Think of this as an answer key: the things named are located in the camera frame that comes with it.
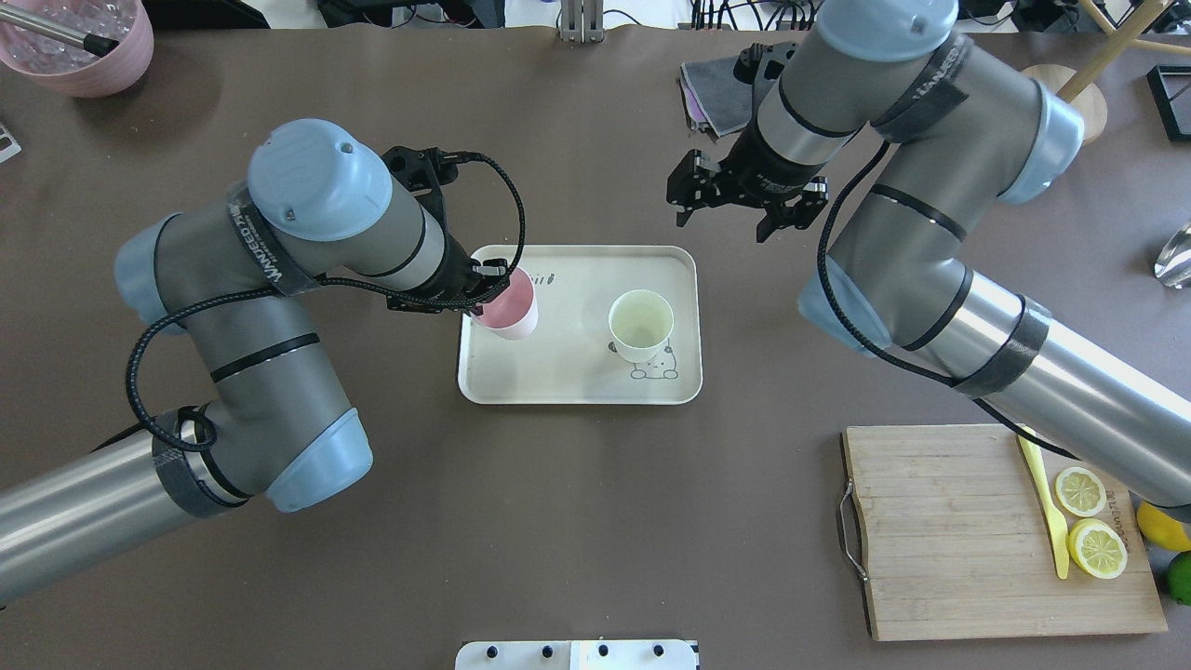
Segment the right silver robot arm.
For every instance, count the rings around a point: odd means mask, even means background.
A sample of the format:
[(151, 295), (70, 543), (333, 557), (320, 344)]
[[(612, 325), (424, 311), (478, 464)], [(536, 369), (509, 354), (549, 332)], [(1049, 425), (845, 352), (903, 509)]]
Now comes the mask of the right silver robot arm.
[(727, 157), (692, 150), (666, 186), (697, 209), (765, 212), (793, 199), (856, 133), (890, 158), (850, 220), (819, 243), (804, 317), (840, 342), (1023, 424), (1187, 521), (1187, 399), (986, 278), (960, 250), (996, 203), (1042, 194), (1075, 161), (1084, 124), (1045, 84), (958, 31), (954, 1), (829, 1)]

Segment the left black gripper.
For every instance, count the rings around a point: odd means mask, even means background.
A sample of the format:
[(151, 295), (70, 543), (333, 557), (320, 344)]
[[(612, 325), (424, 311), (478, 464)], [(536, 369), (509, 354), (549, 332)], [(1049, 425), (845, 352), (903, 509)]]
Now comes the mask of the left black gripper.
[(473, 309), (492, 302), (510, 284), (507, 259), (472, 259), (450, 234), (444, 237), (444, 256), (434, 276), (422, 284), (422, 296), (431, 302), (461, 302), (453, 311)]

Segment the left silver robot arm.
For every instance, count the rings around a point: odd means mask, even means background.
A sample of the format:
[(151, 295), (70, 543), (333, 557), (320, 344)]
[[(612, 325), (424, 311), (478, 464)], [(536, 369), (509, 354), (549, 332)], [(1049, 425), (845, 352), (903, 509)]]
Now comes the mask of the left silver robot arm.
[(519, 256), (478, 261), (449, 233), (442, 188), (463, 164), (492, 158), (379, 155), (292, 120), (220, 200), (126, 242), (116, 287), (145, 324), (125, 367), (136, 422), (4, 493), (4, 603), (256, 496), (293, 513), (364, 476), (368, 437), (301, 296), (344, 286), (481, 315)]

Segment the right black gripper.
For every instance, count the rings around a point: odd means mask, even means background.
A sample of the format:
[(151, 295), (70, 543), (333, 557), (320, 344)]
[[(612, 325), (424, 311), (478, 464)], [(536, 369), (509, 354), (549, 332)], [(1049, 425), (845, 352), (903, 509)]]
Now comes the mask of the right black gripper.
[(679, 228), (699, 208), (763, 208), (765, 217), (756, 226), (756, 242), (763, 243), (790, 226), (809, 228), (827, 208), (828, 182), (811, 181), (822, 168), (797, 164), (749, 140), (721, 161), (690, 150), (666, 180), (666, 200), (676, 209)]

